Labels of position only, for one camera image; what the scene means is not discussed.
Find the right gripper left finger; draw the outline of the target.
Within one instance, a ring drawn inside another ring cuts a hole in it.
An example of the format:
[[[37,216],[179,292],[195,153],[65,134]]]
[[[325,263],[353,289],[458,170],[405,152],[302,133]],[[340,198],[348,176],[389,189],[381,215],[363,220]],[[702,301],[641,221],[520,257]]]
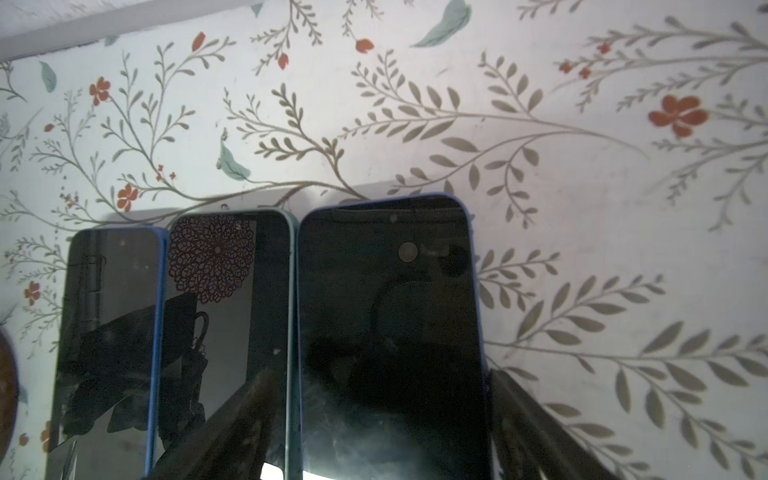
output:
[[[155,480],[258,479],[276,415],[278,376],[262,369],[148,474]]]

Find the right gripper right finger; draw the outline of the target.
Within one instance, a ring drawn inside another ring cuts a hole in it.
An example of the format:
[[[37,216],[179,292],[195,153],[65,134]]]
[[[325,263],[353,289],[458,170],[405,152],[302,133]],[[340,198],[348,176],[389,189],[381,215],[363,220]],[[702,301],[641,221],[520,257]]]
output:
[[[507,372],[491,370],[491,428],[505,479],[615,480]]]

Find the teal green phone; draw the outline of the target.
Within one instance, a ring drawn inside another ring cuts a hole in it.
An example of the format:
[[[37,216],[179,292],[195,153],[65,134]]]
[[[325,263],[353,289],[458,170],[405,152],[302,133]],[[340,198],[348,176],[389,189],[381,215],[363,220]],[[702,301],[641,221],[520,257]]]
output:
[[[277,209],[190,214],[169,229],[155,460],[264,368],[278,380],[261,476],[284,479],[295,222]]]

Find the blue phone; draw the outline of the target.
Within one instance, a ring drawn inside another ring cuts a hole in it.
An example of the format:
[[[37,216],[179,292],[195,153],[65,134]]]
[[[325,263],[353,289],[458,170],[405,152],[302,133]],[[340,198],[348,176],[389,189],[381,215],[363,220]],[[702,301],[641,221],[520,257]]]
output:
[[[48,479],[141,479],[153,461],[165,236],[86,229],[69,247]]]
[[[490,478],[464,206],[421,195],[317,209],[297,260],[302,476]]]

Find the wooden base phone stand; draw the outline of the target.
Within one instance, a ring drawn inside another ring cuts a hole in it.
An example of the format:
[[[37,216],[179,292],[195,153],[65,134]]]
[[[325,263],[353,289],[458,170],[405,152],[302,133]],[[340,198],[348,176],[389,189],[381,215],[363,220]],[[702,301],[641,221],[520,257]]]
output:
[[[0,338],[0,458],[4,460],[13,437],[19,403],[18,369],[6,335]]]

